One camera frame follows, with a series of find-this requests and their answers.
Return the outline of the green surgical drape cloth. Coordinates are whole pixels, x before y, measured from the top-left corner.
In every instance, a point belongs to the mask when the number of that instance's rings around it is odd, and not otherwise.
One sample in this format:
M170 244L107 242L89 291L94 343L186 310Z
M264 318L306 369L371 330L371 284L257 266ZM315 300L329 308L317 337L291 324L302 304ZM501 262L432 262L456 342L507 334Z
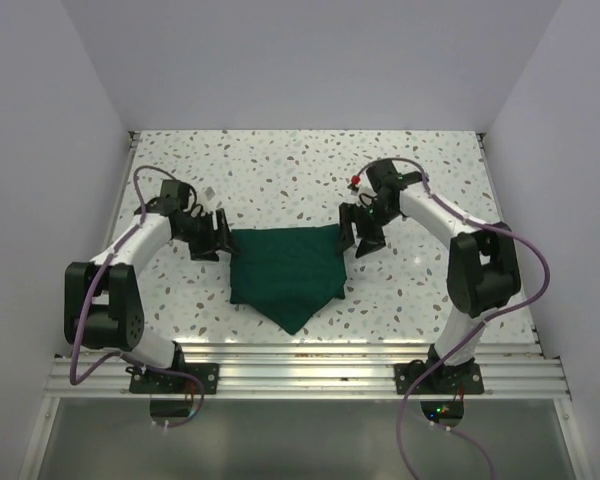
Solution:
M247 305L289 335L333 299L343 299L347 273L337 251L337 225L241 229L230 261L230 302Z

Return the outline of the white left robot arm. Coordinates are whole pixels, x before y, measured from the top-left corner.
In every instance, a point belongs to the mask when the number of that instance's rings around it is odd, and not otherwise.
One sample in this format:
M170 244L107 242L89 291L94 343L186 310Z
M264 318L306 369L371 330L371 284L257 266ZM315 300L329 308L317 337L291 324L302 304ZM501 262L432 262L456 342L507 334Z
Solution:
M64 276L64 335L72 345L69 379L82 383L94 370L78 372L83 347L103 350L95 363L112 357L152 370L165 392L181 390L188 369L180 345L145 330L138 278L160 249L172 241L187 245L194 261L219 260L220 251L236 254L225 211L207 212L192 201L193 187L162 182L158 196L140 205L130 226L104 251L87 262L73 262Z

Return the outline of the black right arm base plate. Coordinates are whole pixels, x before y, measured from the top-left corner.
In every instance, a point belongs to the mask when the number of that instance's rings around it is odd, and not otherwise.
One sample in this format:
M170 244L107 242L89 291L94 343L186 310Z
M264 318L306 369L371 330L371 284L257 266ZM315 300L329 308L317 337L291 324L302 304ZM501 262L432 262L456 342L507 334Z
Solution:
M393 365L396 392L404 395L416 380L432 366L431 362L414 360ZM459 366L442 365L419 382L412 391L416 395L481 395L485 393L480 366L471 360Z

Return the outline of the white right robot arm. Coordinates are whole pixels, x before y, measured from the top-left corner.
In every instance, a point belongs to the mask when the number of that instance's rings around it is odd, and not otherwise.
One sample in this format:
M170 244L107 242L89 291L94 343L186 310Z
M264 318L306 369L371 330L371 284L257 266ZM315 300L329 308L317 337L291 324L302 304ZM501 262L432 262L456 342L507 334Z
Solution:
M411 362L403 375L411 391L452 393L478 380L475 351L488 317L521 289L514 239L506 224L488 224L435 194L417 162L408 173L397 162L374 160L351 178L357 199L339 206L337 250L353 248L358 258L381 250L384 227L398 217L414 220L446 248L448 319L426 359Z

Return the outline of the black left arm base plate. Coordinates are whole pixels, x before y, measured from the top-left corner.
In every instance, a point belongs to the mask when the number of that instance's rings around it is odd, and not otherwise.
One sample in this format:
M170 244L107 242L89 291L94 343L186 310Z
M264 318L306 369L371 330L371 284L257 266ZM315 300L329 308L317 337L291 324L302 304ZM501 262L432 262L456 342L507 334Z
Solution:
M214 395L220 379L217 363L186 363L180 373L159 373L148 368L129 366L129 392L132 394L175 395L190 393L193 386L198 394Z

